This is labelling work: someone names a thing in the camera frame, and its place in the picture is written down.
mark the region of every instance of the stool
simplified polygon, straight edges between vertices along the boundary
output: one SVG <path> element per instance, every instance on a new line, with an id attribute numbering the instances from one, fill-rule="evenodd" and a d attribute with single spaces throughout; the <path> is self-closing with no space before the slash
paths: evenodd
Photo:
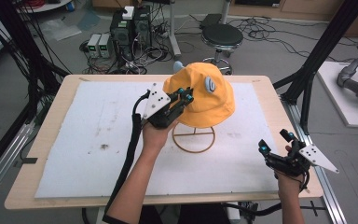
<path id="1" fill-rule="evenodd" d="M 205 44 L 216 49 L 214 58 L 204 59 L 203 62 L 210 62 L 216 65 L 222 73 L 223 70 L 227 70 L 225 74 L 232 75 L 231 65 L 228 61 L 221 59 L 220 54 L 223 50 L 236 49 L 242 43 L 241 31 L 228 24 L 214 24 L 203 28 L 201 39 Z M 220 63 L 223 63 L 225 67 L 219 67 Z"/>

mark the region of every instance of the sleeve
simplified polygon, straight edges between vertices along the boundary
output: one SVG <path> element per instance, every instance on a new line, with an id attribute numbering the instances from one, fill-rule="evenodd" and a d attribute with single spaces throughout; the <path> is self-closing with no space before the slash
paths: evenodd
<path id="1" fill-rule="evenodd" d="M 120 221 L 114 217 L 103 215 L 103 221 L 109 224 L 128 224 L 127 222 Z"/>

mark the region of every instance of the floor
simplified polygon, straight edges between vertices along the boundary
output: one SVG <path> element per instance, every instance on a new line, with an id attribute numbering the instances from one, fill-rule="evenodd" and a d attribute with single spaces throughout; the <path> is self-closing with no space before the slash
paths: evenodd
<path id="1" fill-rule="evenodd" d="M 66 25 L 82 23 L 83 29 L 80 35 L 74 35 L 64 40 L 50 39 L 51 48 L 60 57 L 62 62 L 72 71 L 73 74 L 81 74 L 87 66 L 87 60 L 79 45 L 90 38 L 93 33 L 108 32 L 110 17 L 107 12 L 98 12 L 101 19 L 95 18 L 88 7 L 78 8 L 75 12 L 67 12 L 63 8 L 49 13 L 40 13 L 38 19 L 41 23 L 53 19 L 61 19 Z M 87 24 L 83 18 L 88 17 L 93 24 Z M 240 20 L 241 18 L 229 18 L 229 21 Z M 177 18 L 177 27 L 182 28 L 176 33 L 179 47 L 182 51 L 181 62 L 188 64 L 199 62 L 204 58 L 214 55 L 213 49 L 208 48 L 200 40 L 198 23 L 191 17 Z M 269 33 L 270 38 L 280 39 L 290 43 L 297 51 L 310 52 L 316 41 L 303 36 L 318 38 L 326 28 L 326 23 L 314 23 L 307 21 L 281 21 L 258 20 L 268 22 L 268 25 L 276 31 Z M 241 21 L 233 21 L 234 26 L 240 25 Z M 281 42 L 250 41 L 252 39 L 244 31 L 245 40 L 242 45 L 228 59 L 234 67 L 234 75 L 265 75 L 272 82 L 278 81 L 297 71 L 306 57 L 296 53 L 288 52 L 288 45 Z M 36 37 L 35 42 L 42 48 L 40 38 Z M 343 38 L 341 43 L 352 44 L 349 39 Z M 346 61 L 358 57 L 358 48 L 355 46 L 337 45 L 330 55 L 328 61 Z M 174 60 L 157 62 L 148 65 L 147 74 L 171 74 Z M 278 93 L 285 91 L 286 87 L 277 90 Z M 0 139 L 11 125 L 13 120 L 20 114 L 27 102 L 27 82 L 21 76 L 16 64 L 10 56 L 2 50 L 0 52 Z M 337 200 L 348 223 L 358 223 L 358 128 L 347 128 L 332 105 L 319 78 L 314 79 L 311 98 L 310 136 L 313 142 L 324 152 L 324 154 L 341 170 L 339 175 L 326 171 L 330 184 L 337 196 Z M 0 183 L 0 223 L 82 223 L 80 208 L 73 209 L 49 209 L 31 211 L 8 211 L 4 207 L 4 201 L 16 178 L 18 165 L 13 165 Z M 322 200 L 313 200 L 315 206 L 324 206 Z M 259 209 L 267 208 L 276 202 L 257 202 Z M 302 205 L 310 206 L 310 201 L 302 201 Z M 166 223 L 175 223 L 177 206 L 168 206 L 161 215 Z M 96 219 L 98 208 L 88 208 L 89 220 Z M 307 223 L 330 223 L 328 214 L 325 211 L 317 211 L 317 216 L 311 210 L 303 210 Z M 280 212 L 267 217 L 257 217 L 254 223 L 276 223 L 281 220 Z"/>

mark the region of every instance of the yellow hat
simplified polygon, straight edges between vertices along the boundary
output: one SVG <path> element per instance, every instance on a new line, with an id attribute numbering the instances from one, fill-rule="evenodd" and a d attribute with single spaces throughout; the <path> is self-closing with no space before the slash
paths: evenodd
<path id="1" fill-rule="evenodd" d="M 193 90 L 194 101 L 185 108 L 179 122 L 194 128 L 209 128 L 234 113 L 235 101 L 231 85 L 211 63 L 191 63 L 167 78 L 163 90 Z"/>

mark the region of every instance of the human hand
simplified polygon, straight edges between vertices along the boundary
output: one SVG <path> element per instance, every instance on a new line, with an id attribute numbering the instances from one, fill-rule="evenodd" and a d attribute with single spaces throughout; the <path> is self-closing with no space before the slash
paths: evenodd
<path id="1" fill-rule="evenodd" d="M 292 150 L 291 147 L 286 146 L 286 150 Z M 275 174 L 278 177 L 278 195 L 281 200 L 291 200 L 297 199 L 298 193 L 300 192 L 300 185 L 304 181 L 304 176 L 288 176 L 282 174 L 278 171 L 275 171 Z"/>
<path id="2" fill-rule="evenodd" d="M 155 159 L 167 142 L 168 132 L 177 123 L 178 121 L 175 120 L 166 129 L 156 129 L 151 123 L 146 123 L 143 128 L 144 148 L 141 155 Z"/>

